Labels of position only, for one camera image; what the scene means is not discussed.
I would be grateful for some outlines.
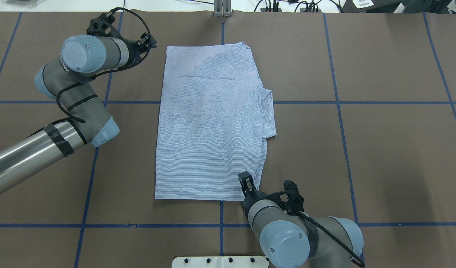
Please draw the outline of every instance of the metal bracket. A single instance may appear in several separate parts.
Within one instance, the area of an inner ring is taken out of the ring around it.
[[[265,256],[177,257],[172,268],[269,268]]]
[[[231,0],[214,0],[215,17],[231,17]]]

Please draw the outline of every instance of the light blue joint cap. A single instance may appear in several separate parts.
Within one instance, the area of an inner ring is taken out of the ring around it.
[[[278,220],[266,225],[259,236],[259,244],[277,268],[300,267],[309,257],[306,233],[289,221]]]
[[[360,231],[360,228],[358,227],[355,222],[345,219],[345,218],[336,218],[336,217],[329,217],[332,218],[340,223],[342,227],[345,229],[345,231],[348,234],[348,237],[350,238],[350,242],[352,242],[352,248],[355,254],[357,256],[360,256],[362,254],[362,250],[364,248],[364,236],[362,235],[362,231]]]
[[[119,135],[120,129],[117,126],[114,117],[110,117],[107,123],[104,124],[104,127],[99,131],[95,138],[90,142],[92,146],[99,147],[102,144],[110,141],[115,136]]]
[[[44,96],[55,100],[56,96],[49,92],[48,88],[46,87],[46,84],[44,83],[42,73],[44,72],[45,67],[46,66],[42,67],[41,70],[39,70],[39,72],[36,73],[36,76],[34,76],[34,84],[36,85],[36,88],[39,90],[39,92],[43,93]]]
[[[78,73],[93,73],[105,63],[107,51],[97,37],[83,34],[66,39],[61,55],[71,70]]]

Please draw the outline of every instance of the light blue cloth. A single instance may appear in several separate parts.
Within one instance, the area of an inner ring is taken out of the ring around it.
[[[156,199],[243,200],[276,135],[272,92],[244,43],[168,47],[155,160]]]

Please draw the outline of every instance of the white mounting plate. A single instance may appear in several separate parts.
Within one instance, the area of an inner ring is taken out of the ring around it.
[[[269,261],[265,256],[177,257],[172,262],[172,268],[269,268]]]

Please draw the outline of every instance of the brown table surface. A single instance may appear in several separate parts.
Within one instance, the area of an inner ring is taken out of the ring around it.
[[[275,103],[261,190],[291,179],[310,214],[356,221],[367,267],[456,267],[456,15],[138,13],[158,48],[92,83],[120,135],[0,196],[0,267],[262,254],[240,202],[153,197],[166,47],[240,41]],[[64,117],[34,75],[97,16],[0,13],[0,151]]]

